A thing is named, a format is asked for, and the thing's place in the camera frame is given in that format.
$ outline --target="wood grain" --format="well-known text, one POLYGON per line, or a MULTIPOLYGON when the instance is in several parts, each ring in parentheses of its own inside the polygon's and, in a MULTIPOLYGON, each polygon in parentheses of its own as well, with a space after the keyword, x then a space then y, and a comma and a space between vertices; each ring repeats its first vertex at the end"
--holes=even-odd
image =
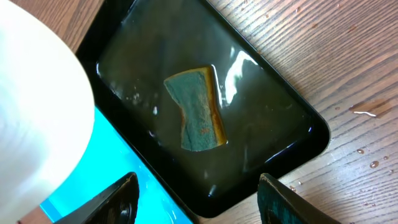
POLYGON ((22 218, 20 224, 51 224, 52 222, 40 207, 33 209, 29 214, 22 218))
MULTIPOLYGON (((76 50, 101 0, 14 2, 76 50)), ((211 2, 330 125, 328 149, 280 181, 343 223, 397 223, 398 1, 211 2), (348 110, 375 99, 392 106, 381 119, 348 110), (372 161, 379 166, 370 168, 372 161)), ((256 195, 201 220, 260 223, 256 195)))

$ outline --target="water droplet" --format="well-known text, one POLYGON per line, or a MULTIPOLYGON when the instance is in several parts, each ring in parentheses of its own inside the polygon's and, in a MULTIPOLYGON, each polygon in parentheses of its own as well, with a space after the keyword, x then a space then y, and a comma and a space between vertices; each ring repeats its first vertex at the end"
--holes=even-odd
POLYGON ((152 138, 154 138, 154 137, 155 137, 155 134, 154 134, 154 133, 152 133, 152 131, 148 131, 148 133, 149 133, 149 135, 150 135, 152 138))
POLYGON ((213 196, 214 191, 216 190, 216 188, 217 188, 216 185, 211 186, 211 189, 210 189, 210 192, 209 192, 209 197, 210 197, 210 196, 213 196))
POLYGON ((361 102, 349 108, 354 114, 366 114, 372 118, 381 118, 392 110, 389 100, 373 100, 361 102))
POLYGON ((154 115, 157 115, 157 106, 154 107, 154 110, 152 112, 154 115))
POLYGON ((376 168, 379 165, 379 161, 373 161, 370 165, 371 168, 376 168))

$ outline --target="cyan surface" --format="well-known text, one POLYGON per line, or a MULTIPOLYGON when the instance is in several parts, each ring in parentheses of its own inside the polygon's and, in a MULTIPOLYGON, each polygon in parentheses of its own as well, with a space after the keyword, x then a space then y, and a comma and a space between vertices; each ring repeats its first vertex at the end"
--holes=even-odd
POLYGON ((80 163, 40 206, 51 221, 55 222, 130 171, 137 174, 139 182, 136 223, 191 223, 97 109, 93 135, 80 163))

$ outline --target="sponge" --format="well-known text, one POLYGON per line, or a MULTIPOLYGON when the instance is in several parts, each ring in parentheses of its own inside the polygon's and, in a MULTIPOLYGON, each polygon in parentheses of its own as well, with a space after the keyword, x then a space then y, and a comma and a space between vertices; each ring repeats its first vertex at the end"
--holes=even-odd
POLYGON ((226 143, 211 67, 178 73, 164 85, 182 112, 183 149, 204 151, 226 143))

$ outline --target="black tray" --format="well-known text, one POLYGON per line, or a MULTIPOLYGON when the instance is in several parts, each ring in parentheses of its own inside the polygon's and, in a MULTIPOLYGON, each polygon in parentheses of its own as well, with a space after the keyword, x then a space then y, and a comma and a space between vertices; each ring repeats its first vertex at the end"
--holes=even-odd
POLYGON ((319 155, 321 116, 206 0, 105 1, 77 57, 97 107, 175 200, 215 217, 319 155), (212 65, 227 145, 180 148, 181 116, 163 86, 212 65))

